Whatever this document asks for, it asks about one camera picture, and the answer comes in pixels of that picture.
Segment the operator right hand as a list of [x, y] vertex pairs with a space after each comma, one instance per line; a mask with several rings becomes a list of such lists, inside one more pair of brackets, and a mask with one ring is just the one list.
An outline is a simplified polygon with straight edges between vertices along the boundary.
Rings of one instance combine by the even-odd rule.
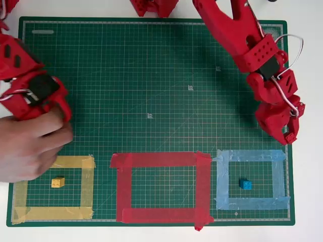
[[30, 120], [1, 118], [1, 182], [38, 178], [72, 139], [71, 125], [63, 121], [58, 107]]

